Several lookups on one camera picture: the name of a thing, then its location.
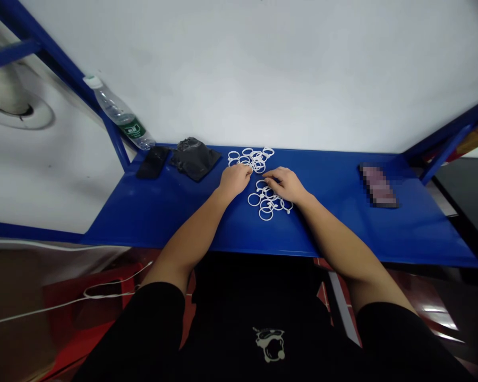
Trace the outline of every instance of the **green bottle label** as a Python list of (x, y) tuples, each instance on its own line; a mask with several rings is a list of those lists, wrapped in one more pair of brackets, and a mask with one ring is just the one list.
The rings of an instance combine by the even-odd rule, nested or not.
[(119, 127), (130, 139), (137, 139), (145, 134), (145, 128), (140, 122), (138, 122), (136, 118), (129, 122), (127, 125), (121, 125)]

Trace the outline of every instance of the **fingers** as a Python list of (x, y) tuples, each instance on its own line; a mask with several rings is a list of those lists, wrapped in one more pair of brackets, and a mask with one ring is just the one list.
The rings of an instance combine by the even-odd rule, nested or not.
[(283, 192), (283, 187), (280, 186), (274, 179), (272, 178), (266, 178), (265, 179), (267, 185), (272, 188), (272, 190), (277, 194), (280, 195), (280, 193)]
[(249, 176), (253, 172), (253, 169), (247, 164), (238, 163), (236, 164), (236, 166), (239, 166), (239, 169), (241, 170), (241, 173), (244, 174), (244, 176)]
[(262, 176), (264, 178), (276, 178), (276, 179), (282, 181), (283, 178), (284, 178), (284, 172), (286, 170), (288, 170), (288, 169), (286, 169), (285, 167), (278, 167), (275, 170), (271, 170), (271, 171), (268, 171), (268, 172), (262, 174)]

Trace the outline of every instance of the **person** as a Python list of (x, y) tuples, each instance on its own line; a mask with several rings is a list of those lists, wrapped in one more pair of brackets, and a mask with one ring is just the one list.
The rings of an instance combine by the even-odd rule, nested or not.
[[(374, 253), (288, 168), (263, 176), (297, 206), (323, 257), (345, 279), (363, 347), (331, 325), (316, 297), (313, 259), (207, 254), (251, 173), (243, 164), (225, 169), (219, 187), (173, 235), (73, 381), (472, 379)], [(179, 349), (194, 268), (197, 310)]]

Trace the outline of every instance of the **plastic water bottle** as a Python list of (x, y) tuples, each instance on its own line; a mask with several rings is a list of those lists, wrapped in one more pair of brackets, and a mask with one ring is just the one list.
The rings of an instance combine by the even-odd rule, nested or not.
[(86, 76), (83, 80), (89, 88), (94, 90), (101, 109), (139, 149), (148, 150), (156, 145), (156, 141), (152, 139), (131, 109), (107, 86), (104, 86), (98, 77)]

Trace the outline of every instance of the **pile of white rings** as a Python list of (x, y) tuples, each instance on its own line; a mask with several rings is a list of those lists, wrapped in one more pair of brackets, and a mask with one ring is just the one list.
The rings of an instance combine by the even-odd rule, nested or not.
[[(238, 163), (247, 164), (250, 166), (253, 171), (256, 173), (263, 173), (266, 170), (266, 161), (273, 156), (275, 151), (269, 147), (264, 147), (262, 151), (255, 151), (251, 147), (247, 147), (243, 149), (242, 155), (239, 154), (237, 151), (230, 151), (228, 153), (228, 165), (233, 166)], [(259, 183), (265, 183), (264, 187), (260, 187)], [(288, 214), (290, 214), (293, 204), (291, 202), (287, 202), (280, 198), (274, 190), (269, 187), (265, 180), (261, 179), (255, 183), (257, 187), (257, 193), (252, 193), (248, 196), (248, 204), (257, 207), (260, 206), (259, 209), (259, 217), (262, 220), (269, 221), (274, 216), (274, 211), (282, 211), (285, 210)], [(259, 201), (257, 204), (252, 204), (250, 198), (252, 196), (258, 197)], [(286, 203), (290, 203), (290, 208), (286, 207)]]
[(263, 173), (266, 170), (266, 161), (274, 154), (275, 151), (269, 147), (264, 147), (262, 151), (255, 151), (251, 147), (247, 147), (243, 149), (242, 155), (237, 151), (230, 151), (228, 153), (228, 166), (242, 163), (250, 166), (256, 173)]
[[(263, 179), (261, 179), (261, 180), (257, 181), (257, 183), (255, 183), (255, 186), (257, 187), (258, 194), (252, 193), (252, 194), (248, 195), (248, 204), (249, 205), (251, 205), (253, 207), (260, 206), (259, 217), (262, 220), (269, 221), (269, 220), (272, 219), (273, 215), (275, 214), (274, 211), (285, 210), (285, 211), (287, 211), (288, 214), (290, 214), (291, 209), (294, 206), (292, 204), (292, 202), (288, 202), (286, 200), (283, 200), (281, 197), (276, 195), (274, 190), (271, 187), (269, 187), (267, 185), (267, 183), (264, 187), (260, 187), (259, 186), (260, 182), (266, 183), (266, 181), (263, 180)], [(258, 203), (253, 204), (251, 202), (250, 198), (252, 196), (258, 197), (258, 199), (259, 199)], [(290, 203), (290, 206), (291, 206), (290, 208), (286, 207), (287, 203)], [(262, 216), (263, 214), (270, 215), (270, 216), (266, 219)]]

